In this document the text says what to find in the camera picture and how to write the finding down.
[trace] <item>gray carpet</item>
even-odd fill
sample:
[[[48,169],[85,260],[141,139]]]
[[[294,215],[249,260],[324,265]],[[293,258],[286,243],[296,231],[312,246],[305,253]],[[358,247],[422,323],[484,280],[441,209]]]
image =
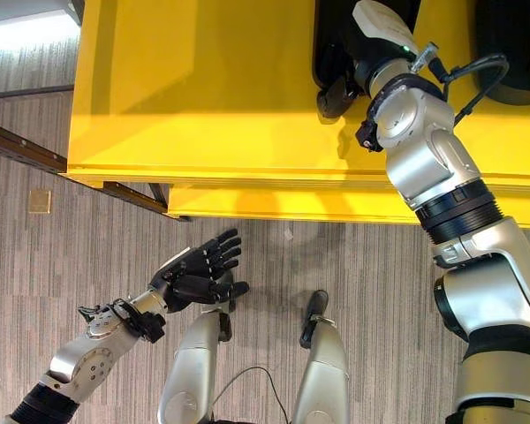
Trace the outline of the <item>gray carpet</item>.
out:
[[[0,101],[0,125],[64,154],[70,108],[68,94]],[[33,188],[52,191],[50,215],[27,213]],[[219,349],[218,390],[239,370],[262,365],[292,411],[307,361],[298,346],[301,308],[312,290],[323,288],[331,295],[328,316],[348,349],[352,422],[443,422],[464,345],[443,328],[435,310],[431,286],[440,271],[422,229],[226,219],[175,223],[3,158],[0,418],[33,387],[55,350],[85,328],[77,306],[142,292],[171,255],[232,226],[244,240],[236,276],[252,291],[232,316],[233,339]],[[123,357],[73,422],[156,422],[174,350],[199,310],[169,316],[166,337],[155,345],[139,343]],[[282,422],[266,377],[256,373],[234,384],[216,415]]]

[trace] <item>yellow table edge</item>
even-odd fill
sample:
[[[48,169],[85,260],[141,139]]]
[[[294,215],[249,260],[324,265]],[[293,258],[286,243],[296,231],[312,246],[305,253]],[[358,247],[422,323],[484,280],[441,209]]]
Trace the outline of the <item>yellow table edge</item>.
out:
[[[530,228],[530,193],[493,192],[506,216]],[[354,223],[419,223],[394,189],[300,190],[175,185],[170,216],[216,216]]]

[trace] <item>robotic hand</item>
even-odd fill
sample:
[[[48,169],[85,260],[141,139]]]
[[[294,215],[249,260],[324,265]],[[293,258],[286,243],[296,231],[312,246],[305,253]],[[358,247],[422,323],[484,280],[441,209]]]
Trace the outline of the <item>robotic hand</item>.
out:
[[[87,330],[57,351],[39,383],[3,423],[68,422],[140,338],[154,343],[163,336],[165,314],[192,302],[232,304],[247,292],[247,283],[234,283],[229,272],[241,254],[237,234],[229,230],[198,248],[185,249],[166,262],[148,289],[131,301],[117,299],[103,307],[79,308]]]
[[[530,424],[530,245],[453,132],[492,85],[457,115],[447,103],[453,80],[494,67],[499,81],[506,59],[490,55],[447,72],[437,47],[419,54],[403,20],[383,4],[318,2],[317,10],[331,11],[316,18],[319,110],[339,117],[358,94],[372,98],[358,142],[386,150],[390,182],[428,232],[435,263],[447,269],[435,301],[445,326],[469,345],[457,411],[446,422]],[[418,75],[424,66],[443,89]]]
[[[235,300],[249,290],[245,282],[219,282],[228,269],[238,266],[241,238],[233,229],[197,248],[188,247],[165,262],[150,286],[164,298],[168,312],[178,312],[191,302],[202,304]]]

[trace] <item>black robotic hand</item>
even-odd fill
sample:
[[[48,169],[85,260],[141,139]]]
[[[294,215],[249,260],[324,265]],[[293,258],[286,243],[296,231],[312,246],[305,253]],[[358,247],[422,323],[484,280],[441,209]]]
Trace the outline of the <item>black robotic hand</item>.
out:
[[[228,230],[200,247],[185,249],[159,268],[149,285],[163,295],[170,313],[191,302],[222,303],[249,291],[246,282],[234,283],[229,272],[239,265],[237,235],[237,230]]]

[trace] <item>black foot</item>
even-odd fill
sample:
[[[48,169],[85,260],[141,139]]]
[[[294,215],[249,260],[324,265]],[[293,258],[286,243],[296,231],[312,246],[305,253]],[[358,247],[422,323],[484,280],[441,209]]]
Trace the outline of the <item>black foot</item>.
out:
[[[313,315],[323,315],[328,306],[329,296],[324,290],[317,290],[312,293],[308,301],[307,311],[302,323],[302,334],[300,335],[300,346],[310,349],[312,344],[312,334],[316,328],[316,321],[311,321]]]

